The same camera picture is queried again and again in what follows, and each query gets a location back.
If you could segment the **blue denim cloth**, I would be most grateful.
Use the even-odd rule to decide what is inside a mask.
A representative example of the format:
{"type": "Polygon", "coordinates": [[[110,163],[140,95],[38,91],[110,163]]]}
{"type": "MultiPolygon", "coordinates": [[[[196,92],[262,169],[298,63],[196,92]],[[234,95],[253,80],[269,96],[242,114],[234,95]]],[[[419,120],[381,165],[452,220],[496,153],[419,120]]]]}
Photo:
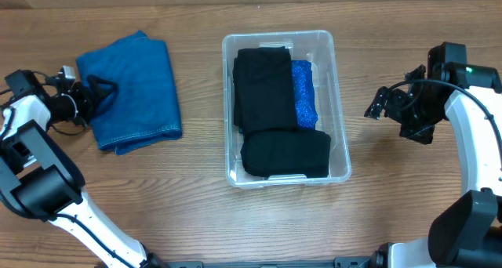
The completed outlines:
{"type": "Polygon", "coordinates": [[[95,76],[117,85],[90,121],[100,150],[123,155],[182,136],[176,82],[164,41],[138,31],[82,54],[76,64],[82,84],[88,86],[95,76]]]}

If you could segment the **blue sequin garment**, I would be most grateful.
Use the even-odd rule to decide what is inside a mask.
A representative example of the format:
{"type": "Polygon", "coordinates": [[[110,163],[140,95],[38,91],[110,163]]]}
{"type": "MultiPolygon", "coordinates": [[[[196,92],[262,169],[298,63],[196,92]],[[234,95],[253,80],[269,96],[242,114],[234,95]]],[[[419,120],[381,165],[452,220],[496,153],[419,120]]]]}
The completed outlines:
{"type": "Polygon", "coordinates": [[[292,76],[298,125],[302,129],[315,129],[318,114],[315,108],[311,63],[306,60],[293,60],[292,76]]]}

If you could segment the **black cloth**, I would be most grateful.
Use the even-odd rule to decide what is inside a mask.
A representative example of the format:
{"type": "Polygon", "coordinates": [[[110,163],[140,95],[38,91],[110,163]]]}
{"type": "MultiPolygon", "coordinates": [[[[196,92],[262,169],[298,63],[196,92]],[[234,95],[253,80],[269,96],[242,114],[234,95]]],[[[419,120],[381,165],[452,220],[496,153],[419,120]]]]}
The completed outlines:
{"type": "Polygon", "coordinates": [[[286,47],[240,49],[232,76],[234,124],[242,134],[298,127],[292,60],[286,47]]]}
{"type": "Polygon", "coordinates": [[[318,130],[267,130],[247,135],[241,149],[243,168],[252,176],[329,174],[331,137],[318,130]]]}

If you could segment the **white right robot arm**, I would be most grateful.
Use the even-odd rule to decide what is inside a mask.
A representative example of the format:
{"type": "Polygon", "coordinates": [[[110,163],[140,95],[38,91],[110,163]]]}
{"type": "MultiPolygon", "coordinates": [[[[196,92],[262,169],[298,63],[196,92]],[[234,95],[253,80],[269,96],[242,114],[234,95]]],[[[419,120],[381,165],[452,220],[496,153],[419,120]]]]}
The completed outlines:
{"type": "Polygon", "coordinates": [[[424,66],[377,90],[365,117],[400,123],[400,135],[429,144],[447,120],[457,142],[460,198],[438,216],[428,236],[387,243],[369,267],[499,267],[501,265],[501,80],[496,69],[464,63],[424,66]]]}

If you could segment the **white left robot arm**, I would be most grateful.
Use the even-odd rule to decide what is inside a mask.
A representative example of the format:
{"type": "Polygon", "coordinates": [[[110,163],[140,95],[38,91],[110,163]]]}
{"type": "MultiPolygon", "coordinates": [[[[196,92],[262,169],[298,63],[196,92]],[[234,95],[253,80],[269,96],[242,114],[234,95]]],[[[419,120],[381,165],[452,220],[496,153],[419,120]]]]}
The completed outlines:
{"type": "Polygon", "coordinates": [[[83,85],[59,73],[46,79],[57,90],[51,96],[34,71],[15,71],[5,81],[13,94],[1,106],[1,201],[7,209],[67,231],[106,267],[163,267],[155,253],[121,231],[97,207],[83,174],[47,133],[61,121],[86,125],[118,86],[95,76],[83,85]]]}

